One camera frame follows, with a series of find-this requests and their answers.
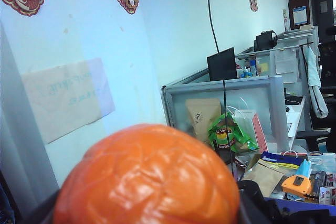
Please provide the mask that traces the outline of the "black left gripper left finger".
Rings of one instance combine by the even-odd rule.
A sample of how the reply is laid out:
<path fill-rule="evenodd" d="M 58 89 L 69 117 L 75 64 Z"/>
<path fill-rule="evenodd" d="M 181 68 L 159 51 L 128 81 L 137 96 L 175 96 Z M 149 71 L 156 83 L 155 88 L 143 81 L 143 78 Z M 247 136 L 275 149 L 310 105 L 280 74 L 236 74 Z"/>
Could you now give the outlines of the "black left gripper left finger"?
<path fill-rule="evenodd" d="M 23 218 L 19 223 L 24 224 L 39 224 L 39 223 L 52 223 L 54 206 L 60 190 L 57 190 L 44 202 L 39 204 L 27 217 Z"/>

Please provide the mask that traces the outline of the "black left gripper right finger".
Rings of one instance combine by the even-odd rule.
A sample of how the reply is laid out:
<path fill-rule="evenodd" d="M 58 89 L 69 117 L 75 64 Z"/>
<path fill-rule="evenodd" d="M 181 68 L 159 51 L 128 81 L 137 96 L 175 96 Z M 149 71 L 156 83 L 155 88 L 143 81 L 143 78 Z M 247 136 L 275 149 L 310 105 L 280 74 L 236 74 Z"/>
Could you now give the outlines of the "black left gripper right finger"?
<path fill-rule="evenodd" d="M 240 195 L 238 223 L 281 223 L 282 215 L 273 199 L 266 199 L 252 180 L 237 182 Z"/>

